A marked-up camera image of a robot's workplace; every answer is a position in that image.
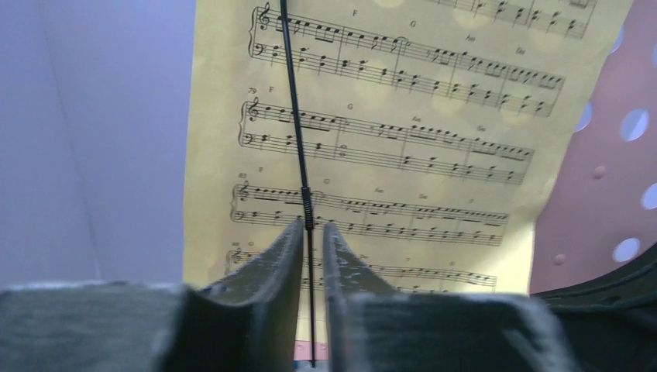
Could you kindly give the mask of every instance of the small pink bump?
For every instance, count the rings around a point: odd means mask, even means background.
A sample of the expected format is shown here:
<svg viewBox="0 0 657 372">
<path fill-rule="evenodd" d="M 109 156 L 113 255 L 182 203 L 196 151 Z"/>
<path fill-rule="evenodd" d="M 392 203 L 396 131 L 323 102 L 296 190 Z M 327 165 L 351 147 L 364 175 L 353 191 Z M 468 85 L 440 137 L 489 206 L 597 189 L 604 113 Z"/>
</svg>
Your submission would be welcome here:
<svg viewBox="0 0 657 372">
<path fill-rule="evenodd" d="M 566 255 L 565 254 L 558 254 L 555 256 L 555 265 L 561 265 L 564 262 L 566 262 Z"/>
<path fill-rule="evenodd" d="M 604 166 L 600 165 L 599 167 L 597 167 L 597 168 L 593 171 L 593 178 L 595 178 L 596 180 L 599 180 L 599 179 L 602 178 L 602 176 L 604 176 L 605 173 L 607 173 L 607 168 L 605 168 Z"/>
</svg>

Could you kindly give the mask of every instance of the sheet music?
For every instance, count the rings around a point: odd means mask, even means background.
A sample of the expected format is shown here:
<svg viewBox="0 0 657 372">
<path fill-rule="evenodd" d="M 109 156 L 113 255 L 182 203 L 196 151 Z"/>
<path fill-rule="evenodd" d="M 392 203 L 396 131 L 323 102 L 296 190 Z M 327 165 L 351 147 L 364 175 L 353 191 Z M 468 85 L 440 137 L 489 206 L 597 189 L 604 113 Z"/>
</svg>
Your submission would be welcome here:
<svg viewBox="0 0 657 372">
<path fill-rule="evenodd" d="M 534 226 L 631 0 L 289 1 L 321 257 L 334 222 L 400 291 L 526 293 Z M 278 2 L 199 0 L 184 279 L 301 218 Z M 322 260 L 318 341 L 325 341 Z M 298 339 L 308 339 L 308 279 Z"/>
</svg>

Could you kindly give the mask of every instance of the pink surface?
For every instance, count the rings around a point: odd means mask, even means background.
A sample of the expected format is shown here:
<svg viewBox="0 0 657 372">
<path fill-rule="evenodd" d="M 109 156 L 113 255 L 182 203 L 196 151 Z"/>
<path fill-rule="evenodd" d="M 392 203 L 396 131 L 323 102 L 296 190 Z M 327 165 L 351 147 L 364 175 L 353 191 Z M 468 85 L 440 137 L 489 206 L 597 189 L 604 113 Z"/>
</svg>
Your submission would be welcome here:
<svg viewBox="0 0 657 372">
<path fill-rule="evenodd" d="M 654 0 L 635 0 L 622 42 L 607 58 L 590 99 L 590 121 L 573 135 L 538 218 L 531 293 L 609 273 L 657 242 L 657 208 L 642 206 L 644 193 L 657 183 L 657 122 L 637 139 L 621 137 L 621 123 L 633 110 L 657 119 L 656 20 Z M 631 238 L 639 241 L 638 250 L 617 251 L 614 260 L 618 244 Z M 324 343 L 317 351 L 320 360 L 327 359 Z M 309 360 L 310 343 L 298 341 L 294 358 Z"/>
</svg>

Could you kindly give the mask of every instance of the black wire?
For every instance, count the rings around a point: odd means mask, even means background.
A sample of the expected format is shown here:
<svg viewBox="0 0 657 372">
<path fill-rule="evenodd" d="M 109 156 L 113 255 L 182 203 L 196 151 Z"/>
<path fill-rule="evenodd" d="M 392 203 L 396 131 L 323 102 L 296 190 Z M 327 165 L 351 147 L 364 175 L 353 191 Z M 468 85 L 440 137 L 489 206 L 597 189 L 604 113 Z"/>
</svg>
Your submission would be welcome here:
<svg viewBox="0 0 657 372">
<path fill-rule="evenodd" d="M 283 40 L 285 57 L 287 61 L 287 77 L 290 80 L 290 95 L 292 98 L 292 116 L 294 118 L 294 134 L 297 137 L 297 154 L 299 156 L 299 170 L 301 171 L 301 200 L 304 205 L 305 228 L 308 234 L 308 280 L 310 281 L 310 345 L 311 364 L 315 367 L 315 273 L 313 269 L 312 230 L 315 222 L 312 216 L 311 192 L 308 186 L 308 173 L 306 172 L 306 158 L 304 143 L 301 138 L 301 119 L 299 117 L 299 102 L 297 99 L 297 83 L 294 80 L 294 65 L 292 63 L 292 45 L 290 43 L 289 19 L 287 18 L 287 0 L 280 0 L 280 20 L 283 26 Z"/>
</svg>

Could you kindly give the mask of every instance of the beamed notes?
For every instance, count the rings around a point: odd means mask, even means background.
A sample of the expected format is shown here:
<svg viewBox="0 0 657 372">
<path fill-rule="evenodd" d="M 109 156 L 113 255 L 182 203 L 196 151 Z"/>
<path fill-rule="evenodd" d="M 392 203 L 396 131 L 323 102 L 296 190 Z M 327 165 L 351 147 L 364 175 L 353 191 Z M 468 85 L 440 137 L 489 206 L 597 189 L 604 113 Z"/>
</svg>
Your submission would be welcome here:
<svg viewBox="0 0 657 372">
<path fill-rule="evenodd" d="M 399 291 L 526 294 L 536 219 L 630 5 L 290 2 L 288 56 L 277 2 L 197 0 L 184 279 L 217 281 L 304 218 L 291 57 L 315 290 L 332 222 Z"/>
</svg>

